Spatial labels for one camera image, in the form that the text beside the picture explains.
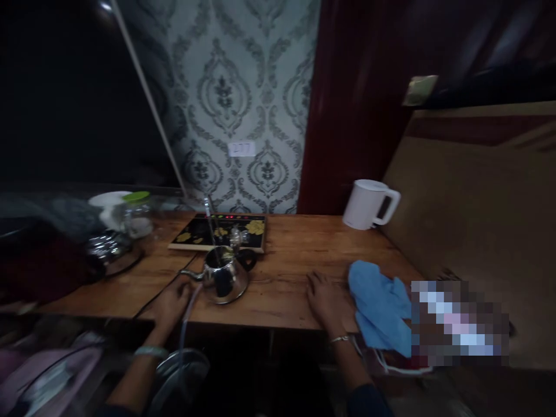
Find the number label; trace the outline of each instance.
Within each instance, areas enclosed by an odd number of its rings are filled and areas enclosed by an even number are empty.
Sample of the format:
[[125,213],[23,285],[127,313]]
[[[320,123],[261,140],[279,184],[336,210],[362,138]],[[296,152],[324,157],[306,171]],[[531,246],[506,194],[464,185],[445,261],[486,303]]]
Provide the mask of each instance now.
[[242,141],[228,144],[230,156],[255,156],[255,142]]

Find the bracelet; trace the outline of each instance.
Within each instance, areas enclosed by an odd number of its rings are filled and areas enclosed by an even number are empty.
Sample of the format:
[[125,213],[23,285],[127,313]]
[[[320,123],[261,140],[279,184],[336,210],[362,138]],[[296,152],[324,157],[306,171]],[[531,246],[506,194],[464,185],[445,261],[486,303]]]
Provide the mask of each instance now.
[[135,354],[133,356],[139,356],[139,355],[156,356],[158,359],[164,360],[168,358],[170,354],[163,347],[141,346],[139,349],[135,351]]
[[340,336],[335,339],[332,339],[330,343],[340,342],[340,341],[347,342],[348,340],[349,340],[349,336]]

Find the human hand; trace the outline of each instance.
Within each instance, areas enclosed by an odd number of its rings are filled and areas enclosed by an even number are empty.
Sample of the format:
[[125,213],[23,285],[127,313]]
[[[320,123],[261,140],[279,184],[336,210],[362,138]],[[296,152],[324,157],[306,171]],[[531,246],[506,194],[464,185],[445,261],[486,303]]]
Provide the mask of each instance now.
[[170,335],[175,325],[183,317],[191,294],[189,280],[182,281],[180,278],[162,291],[151,307],[156,324],[155,330],[166,336]]
[[341,294],[323,273],[313,271],[307,278],[307,300],[313,315],[331,338],[344,336],[346,331],[338,314],[338,306],[344,302]]

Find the tv screen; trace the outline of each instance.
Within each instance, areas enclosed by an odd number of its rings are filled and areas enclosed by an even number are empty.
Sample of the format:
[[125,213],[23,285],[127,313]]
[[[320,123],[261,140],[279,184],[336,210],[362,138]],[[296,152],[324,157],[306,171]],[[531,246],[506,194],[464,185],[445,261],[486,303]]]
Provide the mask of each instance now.
[[109,0],[0,8],[0,182],[180,186]]

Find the damask wallpaper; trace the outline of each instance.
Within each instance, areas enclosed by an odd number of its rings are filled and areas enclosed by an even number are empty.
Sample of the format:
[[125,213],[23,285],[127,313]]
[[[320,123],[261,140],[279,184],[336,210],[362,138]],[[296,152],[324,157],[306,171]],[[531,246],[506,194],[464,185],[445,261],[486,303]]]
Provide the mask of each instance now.
[[[119,0],[187,185],[219,211],[295,213],[319,0]],[[253,140],[255,157],[228,143]]]

